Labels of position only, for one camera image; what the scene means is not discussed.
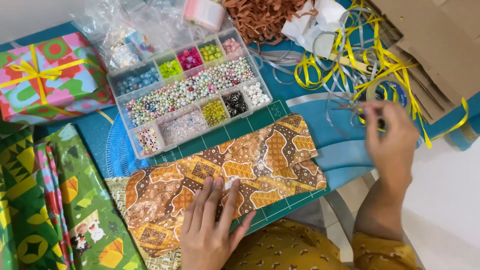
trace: plastic storage box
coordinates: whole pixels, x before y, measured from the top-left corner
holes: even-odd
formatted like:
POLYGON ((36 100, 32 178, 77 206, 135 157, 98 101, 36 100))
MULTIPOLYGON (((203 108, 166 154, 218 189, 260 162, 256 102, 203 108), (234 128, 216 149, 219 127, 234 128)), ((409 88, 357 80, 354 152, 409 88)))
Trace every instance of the plastic storage box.
POLYGON ((180 145, 186 141, 189 141, 205 133, 208 133, 214 129, 222 127, 238 118, 247 117, 251 115, 254 111, 260 110, 272 102, 272 96, 268 91, 263 78, 260 76, 260 72, 258 71, 258 67, 256 63, 254 62, 252 56, 248 52, 245 46, 245 43, 243 42, 242 38, 238 33, 238 30, 234 27, 227 29, 225 31, 219 32, 217 34, 214 34, 212 36, 203 38, 201 40, 197 40, 192 44, 189 44, 182 48, 171 49, 169 51, 163 52, 162 54, 155 55, 140 63, 128 66, 121 70, 111 72, 107 75, 107 78, 112 88, 112 92, 115 97, 115 101, 117 103, 121 119, 127 130, 127 133, 132 143, 135 154, 138 158, 141 158, 141 159, 149 158, 159 153, 169 151, 177 147, 177 145, 180 145), (229 38, 233 38, 238 43, 240 43, 240 49, 226 55, 225 51, 222 48, 222 43, 224 43, 229 38), (213 61, 207 61, 207 62, 201 57, 202 58, 201 65, 191 68, 189 70, 182 69, 183 72, 180 74, 173 75, 166 79, 163 78, 162 73, 159 70, 159 65, 167 61, 172 61, 175 59, 178 60, 178 54, 183 52, 186 49, 196 48, 197 51, 200 53, 200 50, 199 50, 200 48, 203 48, 204 46, 207 46, 210 44, 217 45, 220 48, 220 51, 223 57, 213 61), (151 119, 148 122, 143 123, 139 126, 136 126, 136 124, 130 119, 128 105, 126 105, 127 102, 133 99, 146 97, 152 91, 160 89, 164 86, 168 86, 176 81, 182 81, 184 79, 196 76, 199 72, 207 70, 210 67, 220 66, 221 64, 226 63, 228 61, 238 60, 240 57, 244 57, 246 59, 247 64, 250 66, 250 69, 252 71, 252 74, 254 77, 253 79, 245 82, 239 82, 237 85, 234 85, 227 89, 223 89, 223 90, 218 89, 216 93, 208 97, 202 98, 199 101, 194 101, 191 104, 178 108, 174 111, 168 112, 155 119, 151 119), (128 76, 139 76, 145 73, 146 71, 151 70, 152 67, 155 67, 156 71, 158 72, 158 75, 159 75, 158 82, 126 94, 121 93, 119 82, 123 81, 128 76), (257 83, 260 83, 260 89, 263 91, 263 94, 268 95, 269 100, 259 106, 254 106, 248 96, 249 94, 248 92, 250 90, 250 86, 258 85, 257 83), (222 99, 222 96, 228 97, 229 95, 235 92, 240 92, 243 95, 243 100, 247 104, 248 110, 235 117, 231 117, 227 110, 227 106, 222 99), (221 102, 222 107, 225 111, 226 119, 221 123, 210 126, 207 124, 207 121, 205 121, 204 115, 201 112, 207 103, 215 100, 219 100, 221 102), (192 114, 192 113, 199 114, 201 116, 200 118, 205 121, 204 123, 206 124, 206 126, 204 126, 203 130, 199 130, 194 134, 190 134, 188 137, 175 137, 173 139, 171 135, 170 137, 167 137, 165 133, 162 133, 163 131, 162 127, 165 124, 173 120, 176 120, 186 114, 192 114))

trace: person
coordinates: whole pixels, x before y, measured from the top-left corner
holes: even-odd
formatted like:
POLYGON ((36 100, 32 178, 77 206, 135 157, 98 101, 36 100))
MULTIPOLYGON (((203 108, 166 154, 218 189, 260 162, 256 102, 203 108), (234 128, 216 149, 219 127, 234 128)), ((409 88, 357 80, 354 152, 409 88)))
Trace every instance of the person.
MULTIPOLYGON (((412 270, 412 248, 403 242, 401 209, 412 181, 417 128, 399 104, 367 101, 368 153, 380 178, 363 201, 355 220, 354 264, 358 269, 412 270), (377 114, 383 115, 387 132, 377 132, 377 114)), ((346 270, 339 249, 323 234, 302 223, 280 219, 244 237, 255 215, 251 212, 229 233, 239 182, 231 187, 218 221, 215 212, 223 179, 210 177, 187 208, 180 234, 182 270, 346 270)))

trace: scissors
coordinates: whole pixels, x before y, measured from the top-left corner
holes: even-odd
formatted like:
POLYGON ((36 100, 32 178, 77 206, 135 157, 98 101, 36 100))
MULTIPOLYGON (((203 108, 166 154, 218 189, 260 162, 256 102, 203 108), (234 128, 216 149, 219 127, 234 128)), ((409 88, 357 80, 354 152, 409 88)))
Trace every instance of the scissors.
MULTIPOLYGON (((347 103, 347 102, 340 102, 334 99, 330 101, 340 105, 339 107, 332 108, 332 110, 351 110, 352 112, 360 116, 362 119, 365 119, 365 115, 360 111, 360 106, 358 102, 347 103)), ((377 116, 377 119, 378 119, 378 128, 385 129, 386 124, 385 124, 384 117, 382 115, 379 115, 377 116)))

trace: bead organizer box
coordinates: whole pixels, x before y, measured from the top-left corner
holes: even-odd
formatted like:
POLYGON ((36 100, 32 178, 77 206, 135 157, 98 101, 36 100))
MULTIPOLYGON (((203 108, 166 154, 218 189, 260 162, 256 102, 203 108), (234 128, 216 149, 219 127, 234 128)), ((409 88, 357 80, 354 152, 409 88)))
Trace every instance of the bead organizer box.
POLYGON ((107 78, 135 154, 141 159, 249 116, 272 100, 236 28, 111 72, 107 78), (207 48, 206 57, 200 48, 207 48), (187 66, 185 61, 200 65, 187 66), (137 89, 128 88, 127 83, 124 89, 125 80, 146 76, 158 81, 137 89), (250 89, 261 89, 268 98, 254 105, 250 89))

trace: white tissue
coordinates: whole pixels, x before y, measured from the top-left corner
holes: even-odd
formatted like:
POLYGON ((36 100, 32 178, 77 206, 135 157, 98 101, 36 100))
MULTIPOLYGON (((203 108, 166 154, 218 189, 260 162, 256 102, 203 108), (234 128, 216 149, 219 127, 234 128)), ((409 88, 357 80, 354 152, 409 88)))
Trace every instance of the white tissue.
MULTIPOLYGON (((282 28, 282 34, 309 52, 313 52, 313 41, 322 31, 335 32, 340 29, 340 18, 347 11, 334 0, 317 0, 314 7, 318 11, 316 17, 312 18, 311 15, 304 15, 300 18, 293 17, 291 22, 286 21, 282 28)), ((297 14, 302 15, 311 9, 312 0, 309 0, 305 2, 301 10, 297 11, 297 14)), ((334 41, 334 35, 321 35, 315 43, 315 53, 328 58, 334 41)))

